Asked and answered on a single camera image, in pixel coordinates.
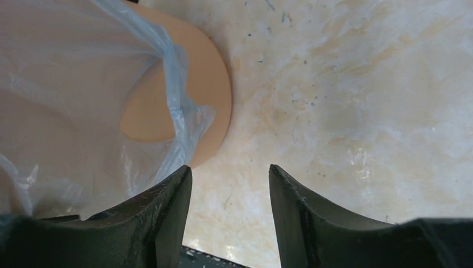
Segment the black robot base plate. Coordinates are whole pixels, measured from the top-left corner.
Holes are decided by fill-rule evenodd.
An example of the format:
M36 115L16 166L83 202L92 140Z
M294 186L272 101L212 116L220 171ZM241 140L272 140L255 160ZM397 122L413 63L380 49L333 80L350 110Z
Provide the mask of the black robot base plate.
M196 250L181 246L179 268L247 268L247 266Z

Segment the light blue trash bag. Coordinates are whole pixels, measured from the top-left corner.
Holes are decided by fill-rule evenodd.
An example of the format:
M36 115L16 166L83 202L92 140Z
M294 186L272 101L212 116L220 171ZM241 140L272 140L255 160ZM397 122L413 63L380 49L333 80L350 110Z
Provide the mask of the light blue trash bag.
M188 164L215 111L185 92L187 53L123 1L1 2L1 213L105 210ZM170 138L120 129L152 71Z

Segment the orange plastic bin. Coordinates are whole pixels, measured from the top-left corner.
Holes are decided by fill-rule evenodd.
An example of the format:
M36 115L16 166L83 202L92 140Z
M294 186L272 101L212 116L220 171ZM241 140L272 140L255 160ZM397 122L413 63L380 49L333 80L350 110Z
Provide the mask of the orange plastic bin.
M187 53L186 90L198 106L210 106L215 112L212 125L197 143L189 165L195 168L213 157L229 128L232 93L229 73L212 41L192 24L156 9L127 2L145 20L165 28L172 41ZM173 139L172 119L167 110L165 75L159 65L149 68L138 80L120 121L120 130L140 142Z

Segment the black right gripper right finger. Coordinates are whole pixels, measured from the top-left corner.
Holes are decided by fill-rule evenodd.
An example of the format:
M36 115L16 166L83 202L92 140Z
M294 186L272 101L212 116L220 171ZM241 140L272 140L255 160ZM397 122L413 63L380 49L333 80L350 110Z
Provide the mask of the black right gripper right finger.
M471 267L472 219L377 221L303 186L278 165L269 189L282 267Z

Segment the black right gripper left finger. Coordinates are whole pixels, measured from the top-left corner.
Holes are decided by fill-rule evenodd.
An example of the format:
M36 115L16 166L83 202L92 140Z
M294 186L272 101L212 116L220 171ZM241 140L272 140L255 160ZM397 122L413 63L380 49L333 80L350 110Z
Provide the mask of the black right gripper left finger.
M178 267L192 172L165 180L86 220L1 215L2 267Z

